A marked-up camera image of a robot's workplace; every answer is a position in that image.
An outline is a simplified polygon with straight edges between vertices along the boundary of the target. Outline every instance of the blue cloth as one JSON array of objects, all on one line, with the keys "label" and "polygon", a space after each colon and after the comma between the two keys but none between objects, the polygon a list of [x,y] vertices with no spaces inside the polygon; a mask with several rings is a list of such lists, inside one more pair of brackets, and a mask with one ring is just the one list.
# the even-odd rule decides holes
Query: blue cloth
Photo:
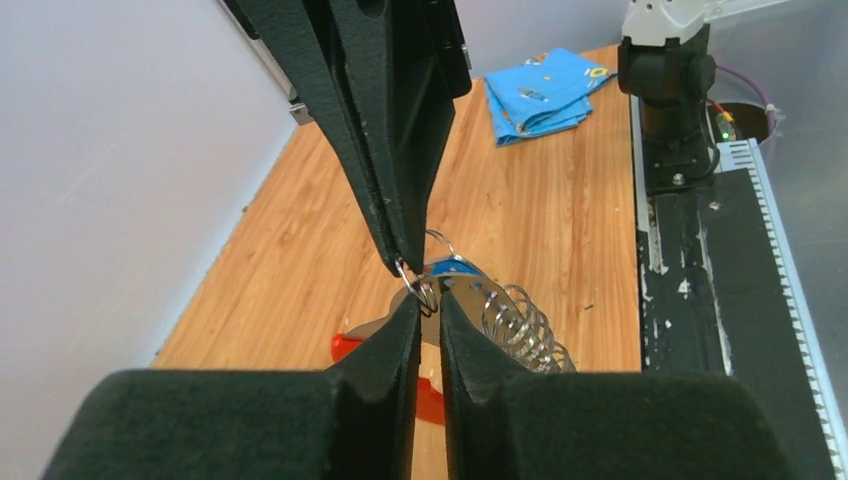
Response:
[{"label": "blue cloth", "polygon": [[576,127],[592,112],[589,95],[613,75],[563,48],[486,75],[497,145]]}]

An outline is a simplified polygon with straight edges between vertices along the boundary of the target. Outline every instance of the coiled wire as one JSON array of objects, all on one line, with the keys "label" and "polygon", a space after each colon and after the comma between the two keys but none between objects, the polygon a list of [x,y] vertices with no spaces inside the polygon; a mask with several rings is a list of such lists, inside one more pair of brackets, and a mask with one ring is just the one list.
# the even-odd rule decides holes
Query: coiled wire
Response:
[{"label": "coiled wire", "polygon": [[568,350],[554,339],[547,315],[533,303],[527,291],[514,284],[504,286],[503,290],[515,307],[499,302],[498,292],[490,293],[483,307],[483,334],[530,371],[576,371]]}]

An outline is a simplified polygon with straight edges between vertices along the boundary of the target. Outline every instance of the wood grain surface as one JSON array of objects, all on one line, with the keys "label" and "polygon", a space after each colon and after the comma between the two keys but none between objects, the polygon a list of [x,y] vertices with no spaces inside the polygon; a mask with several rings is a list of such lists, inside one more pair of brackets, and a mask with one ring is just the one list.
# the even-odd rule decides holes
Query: wood grain surface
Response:
[{"label": "wood grain surface", "polygon": [[[586,56],[617,63],[612,47]],[[456,101],[428,223],[490,277],[523,285],[578,370],[635,371],[628,100],[613,80],[591,101],[577,129],[495,148],[475,81]],[[333,334],[385,315],[402,285],[380,262],[332,148],[317,125],[300,127],[154,366],[326,368]],[[427,348],[422,373],[437,368]],[[415,428],[413,478],[445,478],[444,427]]]}]

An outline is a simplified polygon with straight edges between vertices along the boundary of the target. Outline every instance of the red plastic piece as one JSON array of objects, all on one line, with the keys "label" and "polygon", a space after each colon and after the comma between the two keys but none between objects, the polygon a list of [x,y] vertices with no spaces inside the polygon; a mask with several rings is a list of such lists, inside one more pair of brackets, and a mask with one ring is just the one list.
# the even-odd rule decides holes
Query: red plastic piece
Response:
[{"label": "red plastic piece", "polygon": [[[330,344],[330,354],[334,362],[338,362],[362,343],[361,338],[346,337],[343,333],[333,335]],[[437,425],[445,424],[445,397],[433,388],[430,380],[418,377],[418,400],[415,406],[415,416],[425,422]]]}]

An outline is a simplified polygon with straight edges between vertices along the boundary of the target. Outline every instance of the white wall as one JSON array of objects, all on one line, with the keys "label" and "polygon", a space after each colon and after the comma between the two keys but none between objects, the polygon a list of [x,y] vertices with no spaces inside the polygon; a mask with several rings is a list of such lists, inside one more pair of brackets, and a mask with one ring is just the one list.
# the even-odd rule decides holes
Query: white wall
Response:
[{"label": "white wall", "polygon": [[628,0],[455,0],[472,74],[554,47],[583,52],[621,41]]},{"label": "white wall", "polygon": [[149,364],[293,129],[211,0],[0,2],[0,478]]}]

